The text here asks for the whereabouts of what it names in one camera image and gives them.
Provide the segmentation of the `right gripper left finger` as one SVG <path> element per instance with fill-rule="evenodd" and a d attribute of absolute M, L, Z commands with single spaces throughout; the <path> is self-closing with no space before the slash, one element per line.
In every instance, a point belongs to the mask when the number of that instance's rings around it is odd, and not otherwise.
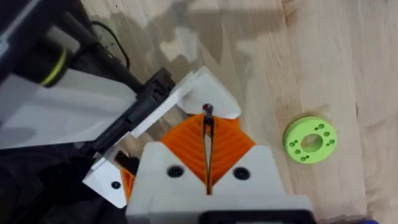
<path fill-rule="evenodd" d="M 194 204 L 208 199 L 203 114 L 145 145 L 129 204 Z"/>

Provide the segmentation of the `finger of the white orange left gripper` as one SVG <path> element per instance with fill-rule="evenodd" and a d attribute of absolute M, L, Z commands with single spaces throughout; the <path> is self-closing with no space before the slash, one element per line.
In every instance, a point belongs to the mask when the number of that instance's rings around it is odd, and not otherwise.
<path fill-rule="evenodd" d="M 131 196 L 138 166 L 138 157 L 108 151 L 95 160 L 83 183 L 115 207 L 123 208 Z"/>

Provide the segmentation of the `finger of the bare white left gripper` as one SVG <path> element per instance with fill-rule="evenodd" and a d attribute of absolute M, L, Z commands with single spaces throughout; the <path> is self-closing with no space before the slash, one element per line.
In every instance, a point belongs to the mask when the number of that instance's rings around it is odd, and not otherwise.
<path fill-rule="evenodd" d="M 188 114 L 200 114 L 203 105 L 210 104 L 214 116 L 236 119 L 241 115 L 238 101 L 207 67 L 187 74 L 175 91 L 178 107 Z"/>

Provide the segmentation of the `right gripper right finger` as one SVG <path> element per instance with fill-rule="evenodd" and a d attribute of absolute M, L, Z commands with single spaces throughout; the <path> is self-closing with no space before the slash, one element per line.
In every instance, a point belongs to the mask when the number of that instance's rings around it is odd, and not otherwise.
<path fill-rule="evenodd" d="M 228 119 L 206 105 L 206 195 L 284 195 L 285 190 L 268 147 L 256 144 Z"/>

